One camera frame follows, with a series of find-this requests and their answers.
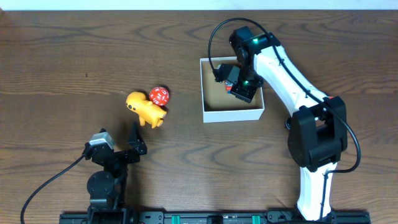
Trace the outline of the red and grey toy truck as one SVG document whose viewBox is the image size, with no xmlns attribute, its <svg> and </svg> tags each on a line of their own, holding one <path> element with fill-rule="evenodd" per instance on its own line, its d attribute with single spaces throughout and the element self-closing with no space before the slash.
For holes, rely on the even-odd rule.
<svg viewBox="0 0 398 224">
<path fill-rule="evenodd" d="M 233 83 L 230 82 L 230 81 L 225 80 L 225 81 L 224 81 L 224 87 L 225 87 L 225 89 L 226 89 L 226 92 L 227 92 L 228 94 L 230 94 L 230 93 L 231 93 L 231 90 L 232 90 L 232 87 L 233 87 Z"/>
</svg>

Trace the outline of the red polyhedral letter ball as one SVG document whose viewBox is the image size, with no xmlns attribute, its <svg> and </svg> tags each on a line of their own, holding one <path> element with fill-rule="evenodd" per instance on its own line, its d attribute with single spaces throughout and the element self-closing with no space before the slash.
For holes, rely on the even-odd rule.
<svg viewBox="0 0 398 224">
<path fill-rule="evenodd" d="M 166 88 L 157 86 L 150 91 L 149 98 L 154 104 L 165 106 L 169 102 L 170 95 Z"/>
</svg>

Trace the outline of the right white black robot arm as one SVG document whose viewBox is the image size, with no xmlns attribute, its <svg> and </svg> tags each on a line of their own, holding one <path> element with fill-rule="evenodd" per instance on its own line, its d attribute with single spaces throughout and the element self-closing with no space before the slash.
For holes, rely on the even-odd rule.
<svg viewBox="0 0 398 224">
<path fill-rule="evenodd" d="M 347 148 L 347 131 L 322 104 L 345 119 L 345 103 L 314 87 L 274 35 L 254 35 L 245 26 L 234 30 L 229 42 L 239 63 L 228 73 L 228 81 L 233 83 L 231 94 L 249 103 L 263 83 L 277 93 L 290 114 L 287 144 L 300 167 L 297 208 L 305 220 L 326 217 L 331 211 L 331 180 L 325 180 L 324 175 L 336 169 Z"/>
</svg>

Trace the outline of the black round wheel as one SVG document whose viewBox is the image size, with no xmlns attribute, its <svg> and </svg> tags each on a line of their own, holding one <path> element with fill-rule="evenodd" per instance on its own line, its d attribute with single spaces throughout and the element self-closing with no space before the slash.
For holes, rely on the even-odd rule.
<svg viewBox="0 0 398 224">
<path fill-rule="evenodd" d="M 291 122 L 292 122 L 292 118 L 291 118 L 291 117 L 288 117 L 288 118 L 285 120 L 285 128 L 286 128 L 288 131 L 290 131 L 290 129 L 291 129 Z"/>
</svg>

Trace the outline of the orange toy dog figure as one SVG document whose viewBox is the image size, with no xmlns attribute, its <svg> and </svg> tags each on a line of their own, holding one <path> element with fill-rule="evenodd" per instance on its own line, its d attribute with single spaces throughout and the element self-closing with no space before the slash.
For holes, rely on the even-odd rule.
<svg viewBox="0 0 398 224">
<path fill-rule="evenodd" d="M 148 123 L 152 129 L 160 127 L 167 114 L 160 106 L 147 100 L 144 93 L 138 91 L 134 91 L 127 96 L 126 106 L 138 115 L 141 126 L 145 126 Z"/>
</svg>

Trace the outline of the white cardboard box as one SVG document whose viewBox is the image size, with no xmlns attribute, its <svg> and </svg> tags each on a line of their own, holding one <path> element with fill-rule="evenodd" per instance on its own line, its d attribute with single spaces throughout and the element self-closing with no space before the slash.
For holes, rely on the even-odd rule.
<svg viewBox="0 0 398 224">
<path fill-rule="evenodd" d="M 200 59 L 201 102 L 204 123 L 259 120 L 264 112 L 264 97 L 259 88 L 247 103 L 226 91 L 215 81 L 207 58 Z"/>
</svg>

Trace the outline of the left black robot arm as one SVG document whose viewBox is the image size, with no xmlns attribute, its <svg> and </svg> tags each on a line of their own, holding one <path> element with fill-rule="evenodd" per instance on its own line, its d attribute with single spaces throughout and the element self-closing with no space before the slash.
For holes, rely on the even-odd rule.
<svg viewBox="0 0 398 224">
<path fill-rule="evenodd" d="M 88 179 L 91 208 L 115 210 L 124 206 L 128 165 L 139 162 L 140 157 L 147 154 L 137 123 L 133 123 L 127 143 L 130 149 L 116 152 L 114 140 L 103 128 L 85 144 L 84 158 L 103 167 Z"/>
</svg>

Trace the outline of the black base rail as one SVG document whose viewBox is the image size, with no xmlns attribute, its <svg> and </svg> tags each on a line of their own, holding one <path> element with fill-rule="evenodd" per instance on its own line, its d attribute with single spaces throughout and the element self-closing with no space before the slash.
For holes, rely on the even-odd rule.
<svg viewBox="0 0 398 224">
<path fill-rule="evenodd" d="M 294 210 L 268 210 L 264 213 L 164 213 L 164 212 L 93 212 L 64 213 L 61 224 L 268 224 L 309 223 Z"/>
</svg>

